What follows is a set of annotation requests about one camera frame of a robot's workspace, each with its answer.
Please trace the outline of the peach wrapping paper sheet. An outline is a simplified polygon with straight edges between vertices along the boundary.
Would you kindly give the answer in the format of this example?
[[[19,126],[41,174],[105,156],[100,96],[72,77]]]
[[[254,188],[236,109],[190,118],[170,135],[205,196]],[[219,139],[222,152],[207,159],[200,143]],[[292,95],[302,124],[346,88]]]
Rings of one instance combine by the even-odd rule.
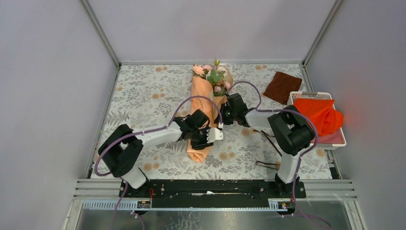
[[[218,107],[225,104],[227,101],[226,95],[220,97],[214,97],[213,88],[209,81],[205,78],[198,77],[192,72],[192,84],[191,84],[191,95],[198,96],[198,98],[192,99],[190,114],[193,114],[196,110],[201,110],[209,118],[209,126],[216,127],[214,123],[215,118],[218,115],[217,109],[214,105],[206,99],[200,98],[204,96],[209,98],[211,101],[216,103]]]

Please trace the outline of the pink fake rose spray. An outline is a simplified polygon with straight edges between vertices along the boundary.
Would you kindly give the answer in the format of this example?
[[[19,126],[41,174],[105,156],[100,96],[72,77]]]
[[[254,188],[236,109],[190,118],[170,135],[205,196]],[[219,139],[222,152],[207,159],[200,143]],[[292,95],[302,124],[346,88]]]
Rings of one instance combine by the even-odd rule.
[[[213,88],[214,97],[225,96],[234,83],[230,70],[224,66],[205,69],[204,76]]]

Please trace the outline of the large pink fake rose stem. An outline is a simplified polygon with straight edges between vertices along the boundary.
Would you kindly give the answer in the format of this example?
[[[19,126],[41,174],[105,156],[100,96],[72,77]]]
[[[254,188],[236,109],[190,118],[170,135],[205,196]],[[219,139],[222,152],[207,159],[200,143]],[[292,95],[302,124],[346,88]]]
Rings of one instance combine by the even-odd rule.
[[[192,72],[194,73],[194,75],[201,77],[201,78],[205,78],[206,75],[211,72],[212,70],[212,66],[210,65],[203,65],[203,66],[199,66],[199,65],[194,65],[192,67]]]

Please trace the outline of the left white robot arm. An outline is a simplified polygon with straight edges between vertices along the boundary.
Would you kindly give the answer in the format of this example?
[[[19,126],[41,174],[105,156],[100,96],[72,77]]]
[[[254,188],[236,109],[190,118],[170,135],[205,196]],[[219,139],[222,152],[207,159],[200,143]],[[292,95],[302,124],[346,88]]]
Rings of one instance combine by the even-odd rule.
[[[200,109],[192,115],[174,117],[166,126],[153,126],[135,131],[127,124],[118,128],[98,149],[103,161],[115,178],[121,178],[137,197],[148,192],[147,177],[135,163],[142,151],[169,142],[189,140],[192,147],[201,150],[213,144],[208,141],[209,117]]]

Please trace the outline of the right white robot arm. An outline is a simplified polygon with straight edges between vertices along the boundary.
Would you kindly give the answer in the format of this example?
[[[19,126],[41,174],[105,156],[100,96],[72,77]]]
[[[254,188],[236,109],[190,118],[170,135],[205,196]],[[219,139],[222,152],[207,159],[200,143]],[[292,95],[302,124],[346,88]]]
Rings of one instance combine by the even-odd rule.
[[[224,125],[235,122],[244,127],[269,128],[279,148],[282,160],[275,176],[275,193],[287,197],[293,192],[293,184],[299,178],[301,158],[318,142],[318,132],[314,123],[299,112],[294,105],[283,109],[248,108],[240,94],[227,97],[227,102],[214,115],[214,121]]]

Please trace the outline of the floral patterned table mat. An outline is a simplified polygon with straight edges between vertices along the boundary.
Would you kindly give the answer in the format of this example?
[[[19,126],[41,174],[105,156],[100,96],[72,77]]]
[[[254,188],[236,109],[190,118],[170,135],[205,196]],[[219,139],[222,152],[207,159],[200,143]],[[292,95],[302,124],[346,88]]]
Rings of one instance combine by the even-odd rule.
[[[267,97],[258,97],[276,72],[302,78],[299,64],[229,64],[234,81],[232,91],[241,94],[248,107],[281,109]],[[191,65],[125,65],[121,67],[101,142],[122,124],[133,129],[162,126],[173,115],[190,111]],[[136,167],[150,179],[273,179],[281,162],[268,141],[251,128],[232,125],[224,130],[225,139],[216,142],[203,162],[187,153],[187,142],[171,142],[148,148],[140,154]]]

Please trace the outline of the brown towel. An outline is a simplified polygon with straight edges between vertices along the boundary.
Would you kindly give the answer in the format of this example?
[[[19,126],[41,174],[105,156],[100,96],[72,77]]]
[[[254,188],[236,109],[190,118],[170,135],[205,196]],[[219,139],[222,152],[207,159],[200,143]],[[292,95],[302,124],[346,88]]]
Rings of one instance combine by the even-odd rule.
[[[263,95],[280,104],[287,105],[290,93],[299,91],[301,84],[301,78],[283,72],[276,72]]]

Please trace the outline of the white plastic basket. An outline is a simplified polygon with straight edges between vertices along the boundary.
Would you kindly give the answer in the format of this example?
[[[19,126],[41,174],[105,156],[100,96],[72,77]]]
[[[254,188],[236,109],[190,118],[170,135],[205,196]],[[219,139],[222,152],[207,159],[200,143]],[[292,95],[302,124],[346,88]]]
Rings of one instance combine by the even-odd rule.
[[[334,107],[327,92],[290,92],[288,105],[294,105],[309,118],[317,129],[319,149],[335,150],[346,146],[343,134],[343,114]]]

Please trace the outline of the orange cloth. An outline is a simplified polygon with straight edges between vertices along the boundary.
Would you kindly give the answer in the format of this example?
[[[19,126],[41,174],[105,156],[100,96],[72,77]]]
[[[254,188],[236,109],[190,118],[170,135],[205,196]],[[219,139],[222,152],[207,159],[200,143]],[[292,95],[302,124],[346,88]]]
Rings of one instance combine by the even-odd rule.
[[[319,136],[327,136],[339,130],[343,125],[343,114],[333,108],[335,100],[296,99],[293,105],[300,113],[308,117]]]

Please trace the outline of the pink cloth in basket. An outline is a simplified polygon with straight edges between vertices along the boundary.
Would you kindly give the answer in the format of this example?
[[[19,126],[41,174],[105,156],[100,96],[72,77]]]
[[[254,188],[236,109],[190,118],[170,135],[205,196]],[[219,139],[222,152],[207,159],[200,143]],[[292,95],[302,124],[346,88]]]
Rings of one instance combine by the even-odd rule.
[[[319,136],[318,143],[322,144],[344,144],[345,140],[341,129],[336,130],[332,134],[328,134],[325,136]]]

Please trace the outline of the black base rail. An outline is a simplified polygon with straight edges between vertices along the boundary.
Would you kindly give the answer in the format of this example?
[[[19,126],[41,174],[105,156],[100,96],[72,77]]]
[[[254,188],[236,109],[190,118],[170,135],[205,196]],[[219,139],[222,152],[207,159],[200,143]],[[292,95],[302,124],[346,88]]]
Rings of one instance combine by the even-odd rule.
[[[139,188],[121,183],[120,196],[145,198],[153,208],[270,208],[269,199],[306,198],[303,182],[274,180],[148,180]]]

